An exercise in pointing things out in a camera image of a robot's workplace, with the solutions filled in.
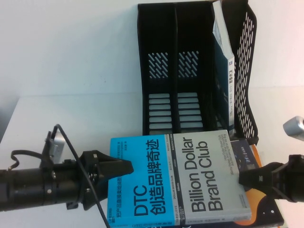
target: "robotic arm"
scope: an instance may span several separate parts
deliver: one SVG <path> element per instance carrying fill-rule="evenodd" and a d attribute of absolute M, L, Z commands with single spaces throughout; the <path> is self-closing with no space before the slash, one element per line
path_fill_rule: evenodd
<path fill-rule="evenodd" d="M 304 141 L 303 118 L 296 116 L 283 128 L 288 136 Z M 274 199 L 304 202 L 304 156 L 290 155 L 286 164 L 272 162 L 258 169 L 242 171 L 239 183 Z"/>
<path fill-rule="evenodd" d="M 64 142 L 75 160 L 55 164 L 54 161 L 60 159 Z M 41 159 L 40 167 L 13 170 L 19 165 L 16 155 Z M 18 150 L 11 153 L 11 158 L 15 163 L 8 170 L 0 170 L 0 211 L 59 203 L 66 203 L 67 209 L 75 209 L 82 203 L 84 210 L 88 210 L 97 204 L 107 227 L 109 224 L 99 201 L 107 198 L 108 181 L 133 172 L 130 161 L 112 158 L 99 151 L 85 151 L 78 157 L 60 125 L 48 132 L 42 154 Z"/>

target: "book spine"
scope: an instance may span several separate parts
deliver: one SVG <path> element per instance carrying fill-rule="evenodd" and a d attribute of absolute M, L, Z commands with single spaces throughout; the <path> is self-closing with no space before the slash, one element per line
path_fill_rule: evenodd
<path fill-rule="evenodd" d="M 234 131 L 234 57 L 228 60 L 228 106 L 229 106 L 229 134 Z"/>
<path fill-rule="evenodd" d="M 231 215 L 231 216 L 216 216 L 209 218 L 197 218 L 197 219 L 188 219 L 186 225 L 195 225 L 195 224 L 206 224 L 206 223 L 218 223 L 218 222 L 236 222 L 251 219 L 251 213 L 248 215 Z"/>

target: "perforated pattern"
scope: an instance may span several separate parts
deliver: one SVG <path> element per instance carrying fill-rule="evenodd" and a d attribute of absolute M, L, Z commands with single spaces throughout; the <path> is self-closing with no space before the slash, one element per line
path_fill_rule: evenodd
<path fill-rule="evenodd" d="M 179 53 L 179 77 L 197 77 L 199 52 L 180 52 Z"/>
<path fill-rule="evenodd" d="M 168 78 L 168 53 L 151 53 L 149 59 L 149 77 L 151 79 Z"/>
<path fill-rule="evenodd" d="M 252 124 L 249 112 L 246 111 L 246 104 L 248 103 L 247 88 L 250 77 L 250 65 L 252 63 L 255 29 L 252 19 L 249 18 L 246 13 L 246 20 L 243 24 L 242 36 L 240 39 L 240 47 L 237 51 L 238 66 L 235 65 L 237 71 L 237 83 L 235 103 L 237 108 L 237 115 L 240 120 L 241 127 L 243 129 L 246 138 L 255 136 L 255 129 Z"/>

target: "black magazine holder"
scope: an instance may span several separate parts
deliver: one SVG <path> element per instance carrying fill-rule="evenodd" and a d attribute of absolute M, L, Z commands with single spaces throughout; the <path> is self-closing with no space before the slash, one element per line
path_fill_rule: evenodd
<path fill-rule="evenodd" d="M 222 10 L 235 55 L 233 138 L 257 144 L 248 86 L 257 19 L 247 0 L 224 0 Z M 223 129 L 214 100 L 212 1 L 138 5 L 143 135 Z"/>

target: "book title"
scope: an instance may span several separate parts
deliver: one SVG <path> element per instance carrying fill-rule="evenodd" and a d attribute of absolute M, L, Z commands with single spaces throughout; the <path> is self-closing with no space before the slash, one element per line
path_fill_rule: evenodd
<path fill-rule="evenodd" d="M 134 216 L 166 213 L 158 139 L 147 140 L 146 150 L 148 186 L 136 185 L 133 189 Z"/>
<path fill-rule="evenodd" d="M 192 139 L 183 137 L 181 152 L 186 157 L 185 170 L 191 171 L 189 200 L 192 212 L 223 210 L 207 142 L 200 141 L 194 145 Z M 207 196 L 203 194 L 202 183 L 206 183 Z"/>

